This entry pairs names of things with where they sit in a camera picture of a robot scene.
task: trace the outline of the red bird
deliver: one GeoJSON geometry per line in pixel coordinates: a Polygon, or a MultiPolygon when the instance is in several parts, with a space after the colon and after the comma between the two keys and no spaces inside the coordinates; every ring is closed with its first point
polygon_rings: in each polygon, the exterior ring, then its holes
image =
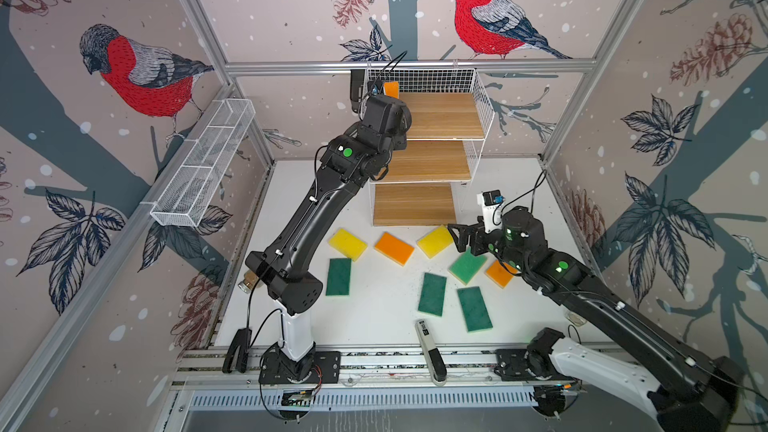
{"type": "Polygon", "coordinates": [[[192,100],[197,79],[214,69],[164,47],[142,45],[104,24],[85,31],[80,53],[88,73],[98,70],[136,112],[174,118],[174,132],[166,141],[180,136],[176,133],[176,114],[192,100]]]}
{"type": "Polygon", "coordinates": [[[523,9],[511,0],[456,0],[456,33],[475,51],[499,54],[512,50],[539,49],[559,59],[570,59],[549,46],[523,9]]]}

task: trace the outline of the green scouring pad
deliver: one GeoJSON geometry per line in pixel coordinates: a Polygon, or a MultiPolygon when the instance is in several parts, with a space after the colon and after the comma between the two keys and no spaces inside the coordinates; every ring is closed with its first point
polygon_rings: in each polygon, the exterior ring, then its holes
{"type": "Polygon", "coordinates": [[[464,285],[468,284],[478,273],[480,267],[488,258],[485,255],[472,255],[469,251],[459,255],[456,262],[448,270],[464,285]]]}
{"type": "Polygon", "coordinates": [[[456,292],[458,293],[458,302],[462,305],[467,332],[492,329],[493,324],[488,316],[488,310],[485,308],[480,287],[460,288],[456,292]]]}
{"type": "Polygon", "coordinates": [[[422,297],[418,300],[418,311],[442,317],[442,303],[446,298],[447,278],[442,275],[424,274],[422,297]]]}
{"type": "Polygon", "coordinates": [[[332,258],[328,267],[326,295],[349,295],[352,260],[350,258],[332,258]]]}

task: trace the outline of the wooden shelf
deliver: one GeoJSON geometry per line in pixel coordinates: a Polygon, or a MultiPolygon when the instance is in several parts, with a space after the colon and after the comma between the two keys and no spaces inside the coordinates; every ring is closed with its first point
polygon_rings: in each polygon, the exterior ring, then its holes
{"type": "Polygon", "coordinates": [[[404,92],[412,123],[408,140],[485,138],[471,93],[404,92]]]}
{"type": "Polygon", "coordinates": [[[464,142],[421,140],[408,142],[405,150],[394,151],[389,173],[382,183],[449,182],[470,178],[464,142]]]}
{"type": "Polygon", "coordinates": [[[456,223],[450,184],[378,184],[373,225],[444,226],[456,223]]]}

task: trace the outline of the sponge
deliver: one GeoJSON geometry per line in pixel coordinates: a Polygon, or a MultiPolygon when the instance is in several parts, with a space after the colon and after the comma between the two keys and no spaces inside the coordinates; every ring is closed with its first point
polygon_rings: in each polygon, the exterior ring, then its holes
{"type": "Polygon", "coordinates": [[[350,258],[332,258],[328,267],[326,295],[349,295],[352,260],[350,258]]]}
{"type": "Polygon", "coordinates": [[[374,248],[400,265],[405,265],[413,254],[412,245],[406,244],[389,232],[384,232],[374,248]]]}
{"type": "Polygon", "coordinates": [[[451,244],[453,244],[453,237],[446,226],[437,227],[416,242],[418,248],[423,250],[429,258],[435,257],[451,244]]]}
{"type": "Polygon", "coordinates": [[[418,300],[419,312],[442,317],[442,303],[446,298],[446,281],[447,278],[442,275],[430,274],[429,272],[424,274],[422,296],[418,300]]]}
{"type": "Polygon", "coordinates": [[[360,255],[362,255],[363,251],[368,247],[368,244],[343,228],[340,228],[339,231],[330,238],[328,243],[341,254],[344,254],[355,261],[360,258],[360,255]]]}
{"type": "Polygon", "coordinates": [[[458,302],[462,305],[467,332],[492,329],[493,323],[491,323],[488,310],[485,308],[480,287],[460,288],[456,292],[458,293],[458,302]]]}
{"type": "Polygon", "coordinates": [[[461,283],[468,284],[469,281],[475,277],[480,267],[485,264],[488,258],[485,255],[472,255],[469,251],[459,255],[456,262],[451,265],[448,270],[452,273],[461,283]]]}
{"type": "MultiPolygon", "coordinates": [[[[515,274],[518,272],[518,270],[511,265],[507,265],[507,268],[510,272],[515,274]]],[[[512,274],[504,270],[504,266],[498,260],[494,261],[490,267],[485,269],[485,274],[501,288],[506,287],[513,277],[512,274]]]]}

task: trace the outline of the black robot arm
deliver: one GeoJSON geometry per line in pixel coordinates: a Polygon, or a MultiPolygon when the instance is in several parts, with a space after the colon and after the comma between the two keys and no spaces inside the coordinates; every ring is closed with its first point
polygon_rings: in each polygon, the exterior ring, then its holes
{"type": "Polygon", "coordinates": [[[333,139],[322,155],[316,180],[288,225],[263,252],[251,252],[246,266],[264,282],[289,314],[306,311],[320,296],[322,283],[309,272],[310,261],[341,210],[369,179],[389,171],[392,152],[406,148],[411,113],[389,96],[371,96],[364,117],[333,139]]]}
{"type": "Polygon", "coordinates": [[[729,382],[740,384],[744,372],[728,357],[712,360],[677,340],[623,302],[586,265],[549,248],[542,223],[526,207],[505,213],[502,227],[488,233],[482,217],[474,226],[451,224],[448,230],[460,252],[469,246],[474,255],[490,252],[512,265],[533,289],[581,315],[648,369],[660,383],[648,398],[662,428],[727,428],[738,402],[738,389],[729,382]]]}

